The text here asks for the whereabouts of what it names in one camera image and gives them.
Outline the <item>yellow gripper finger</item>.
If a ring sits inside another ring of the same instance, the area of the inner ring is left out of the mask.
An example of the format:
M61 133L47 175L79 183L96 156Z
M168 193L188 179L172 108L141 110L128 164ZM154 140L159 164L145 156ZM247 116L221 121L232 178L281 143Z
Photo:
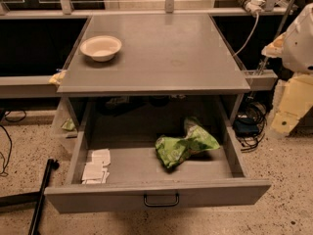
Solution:
M312 107L312 75L294 75L288 81L279 79L274 91L270 129L288 136Z
M285 33L282 33L276 37L271 43L262 49L261 54L268 58L281 58L283 55L285 35Z

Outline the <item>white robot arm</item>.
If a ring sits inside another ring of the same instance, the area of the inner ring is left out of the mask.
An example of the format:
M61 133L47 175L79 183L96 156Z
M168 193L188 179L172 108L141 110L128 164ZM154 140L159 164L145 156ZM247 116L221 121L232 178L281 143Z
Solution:
M287 81L278 80L269 115L270 133L288 136L313 107L313 4L306 5L262 54L281 58L283 67L293 72Z

